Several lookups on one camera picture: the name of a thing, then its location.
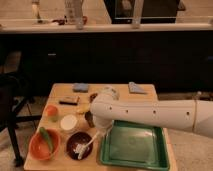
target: blue sponge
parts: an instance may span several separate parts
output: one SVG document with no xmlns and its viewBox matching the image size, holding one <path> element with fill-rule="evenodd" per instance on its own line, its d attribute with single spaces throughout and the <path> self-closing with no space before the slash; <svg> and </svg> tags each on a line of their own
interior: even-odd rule
<svg viewBox="0 0 213 171">
<path fill-rule="evenodd" d="M 74 83 L 73 91 L 74 92 L 83 92 L 87 93 L 89 90 L 89 84 L 86 83 Z"/>
<path fill-rule="evenodd" d="M 134 82 L 129 82 L 129 92 L 134 94 L 147 94 L 141 87 Z"/>
</svg>

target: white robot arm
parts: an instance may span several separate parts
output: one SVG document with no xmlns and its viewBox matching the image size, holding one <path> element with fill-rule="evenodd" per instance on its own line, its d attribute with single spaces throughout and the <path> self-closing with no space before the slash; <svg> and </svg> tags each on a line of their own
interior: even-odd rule
<svg viewBox="0 0 213 171">
<path fill-rule="evenodd" d="M 94 124 L 106 134 L 114 120 L 193 132 L 213 138 L 213 103 L 200 100 L 122 102 L 118 92 L 105 87 L 91 104 Z"/>
<path fill-rule="evenodd" d="M 40 0 L 31 0 L 31 3 L 32 3 L 32 10 L 37 19 L 37 22 L 42 23 L 42 19 L 40 16 L 40 10 L 39 10 Z"/>
</svg>

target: green tray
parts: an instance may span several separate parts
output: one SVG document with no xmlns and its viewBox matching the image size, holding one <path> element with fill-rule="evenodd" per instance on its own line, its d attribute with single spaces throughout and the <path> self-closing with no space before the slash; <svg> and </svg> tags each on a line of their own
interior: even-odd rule
<svg viewBox="0 0 213 171">
<path fill-rule="evenodd" d="M 102 140 L 100 160 L 105 165 L 169 170 L 162 128 L 116 121 Z"/>
</svg>

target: floor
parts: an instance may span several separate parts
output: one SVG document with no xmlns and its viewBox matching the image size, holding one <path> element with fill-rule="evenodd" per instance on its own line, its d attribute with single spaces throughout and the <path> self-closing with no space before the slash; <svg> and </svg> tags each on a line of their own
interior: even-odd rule
<svg viewBox="0 0 213 171">
<path fill-rule="evenodd" d="M 181 0 L 185 11 L 178 11 L 177 23 L 206 23 L 213 18 L 212 0 Z M 36 23 L 30 0 L 0 0 L 0 23 L 2 25 L 33 25 Z M 84 15 L 89 24 L 110 23 L 104 12 L 104 5 L 99 0 L 86 0 L 83 4 Z M 40 12 L 43 19 L 52 20 L 64 17 L 63 0 L 40 1 Z"/>
<path fill-rule="evenodd" d="M 159 93 L 158 97 L 159 100 L 183 100 L 192 99 L 195 95 L 195 92 Z M 35 97 L 35 100 L 36 103 L 30 104 L 31 113 L 41 114 L 47 98 Z M 29 115 L 27 106 L 21 111 L 21 115 Z M 16 131 L 20 151 L 24 158 L 27 154 L 30 137 L 34 132 L 35 128 L 32 122 L 20 123 L 19 129 Z M 180 171 L 213 170 L 213 139 L 176 130 L 169 130 L 169 136 Z M 14 154 L 8 132 L 4 130 L 0 133 L 0 170 L 22 171 L 22 167 L 13 167 L 13 159 Z"/>
</svg>

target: table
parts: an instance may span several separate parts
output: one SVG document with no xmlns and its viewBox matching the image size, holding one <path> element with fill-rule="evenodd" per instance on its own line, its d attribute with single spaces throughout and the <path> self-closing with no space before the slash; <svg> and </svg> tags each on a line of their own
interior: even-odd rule
<svg viewBox="0 0 213 171">
<path fill-rule="evenodd" d="M 17 7 L 18 0 L 0 1 L 0 24 L 3 27 L 43 27 L 44 25 L 36 23 L 36 17 L 32 12 L 32 4 L 30 1 L 23 1 Z M 111 24 L 110 16 L 106 10 L 104 1 L 87 0 L 82 5 L 83 15 L 88 17 L 86 25 Z M 63 18 L 65 14 L 64 1 L 45 0 L 40 1 L 41 18 L 51 22 L 57 18 Z M 50 29 L 53 28 L 49 24 L 45 24 Z"/>
<path fill-rule="evenodd" d="M 89 128 L 86 123 L 84 116 L 76 114 L 77 106 L 71 105 L 60 105 L 58 100 L 63 97 L 68 97 L 72 95 L 78 95 L 80 97 L 79 105 L 89 104 L 89 96 L 92 93 L 99 92 L 105 85 L 104 84 L 90 84 L 88 93 L 74 93 L 72 91 L 72 84 L 54 84 L 47 100 L 46 105 L 52 104 L 58 107 L 60 118 L 67 114 L 73 114 L 78 118 L 78 130 L 85 131 L 91 136 L 96 132 L 95 128 Z M 140 85 L 147 94 L 129 94 L 129 89 L 127 84 L 113 84 L 113 86 L 119 91 L 120 99 L 130 100 L 130 101 L 153 101 L 157 100 L 157 94 L 155 87 L 151 84 Z M 96 139 L 93 143 L 93 150 L 89 157 L 81 161 L 72 160 L 65 152 L 66 141 L 71 136 L 70 134 L 64 133 L 60 126 L 60 119 L 56 123 L 51 122 L 47 116 L 43 113 L 42 118 L 39 122 L 39 127 L 44 126 L 45 128 L 53 128 L 60 132 L 61 135 L 61 146 L 58 153 L 49 161 L 37 161 L 34 160 L 28 153 L 24 169 L 25 170 L 73 170 L 73 171 L 136 171 L 136 168 L 124 168 L 124 167 L 114 167 L 105 166 L 99 162 L 99 145 L 100 139 Z M 166 139 L 166 145 L 168 150 L 168 156 L 170 161 L 170 170 L 176 171 L 177 165 L 170 143 L 170 139 L 167 133 L 167 129 L 164 128 L 164 134 Z"/>
</svg>

